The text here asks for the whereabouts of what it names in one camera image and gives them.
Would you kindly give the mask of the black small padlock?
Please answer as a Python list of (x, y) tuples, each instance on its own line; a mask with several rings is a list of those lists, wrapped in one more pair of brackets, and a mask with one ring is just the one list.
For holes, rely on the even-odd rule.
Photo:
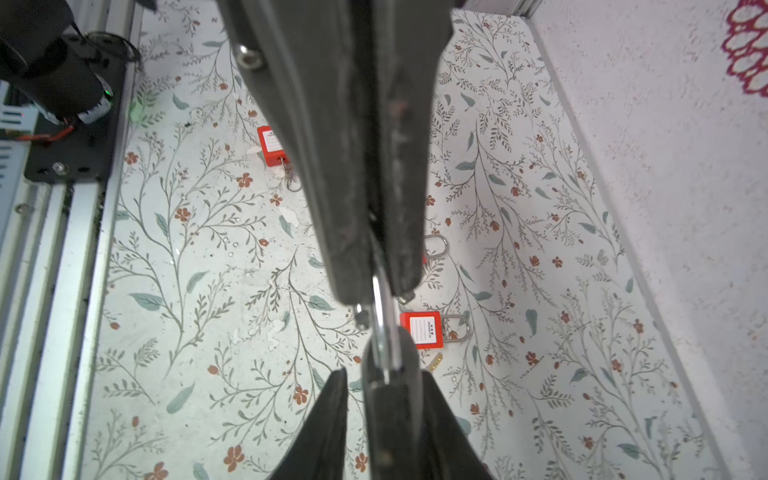
[(361, 384), (373, 479), (419, 476), (422, 386), (416, 349), (399, 324), (399, 310), (380, 241), (371, 240), (371, 337), (365, 348)]

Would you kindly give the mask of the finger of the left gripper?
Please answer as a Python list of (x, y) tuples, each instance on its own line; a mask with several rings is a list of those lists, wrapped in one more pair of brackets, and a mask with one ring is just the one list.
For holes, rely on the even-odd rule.
[(453, 35), (450, 1), (374, 1), (378, 195), (374, 212), (392, 292), (422, 277), (430, 119), (440, 57)]
[(332, 292), (372, 300), (368, 1), (220, 1), (244, 83), (298, 173)]

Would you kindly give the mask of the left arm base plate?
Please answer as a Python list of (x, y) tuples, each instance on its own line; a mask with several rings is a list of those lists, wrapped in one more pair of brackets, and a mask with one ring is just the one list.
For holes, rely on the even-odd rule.
[(48, 184), (106, 181), (125, 115), (127, 67), (137, 54), (126, 39), (107, 32), (65, 34), (63, 41), (100, 81), (107, 106), (103, 113), (83, 114), (60, 125), (39, 120), (34, 133), (51, 139), (32, 143), (24, 176)]

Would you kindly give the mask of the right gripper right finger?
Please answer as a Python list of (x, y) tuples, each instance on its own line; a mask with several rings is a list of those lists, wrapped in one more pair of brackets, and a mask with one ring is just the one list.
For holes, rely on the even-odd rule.
[(420, 479), (491, 479), (433, 375), (421, 371), (423, 427)]

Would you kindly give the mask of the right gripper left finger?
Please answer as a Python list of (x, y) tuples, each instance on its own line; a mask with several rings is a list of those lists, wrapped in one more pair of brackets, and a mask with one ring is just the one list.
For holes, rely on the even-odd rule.
[(343, 479), (348, 385), (345, 369), (327, 378), (297, 437), (270, 479)]

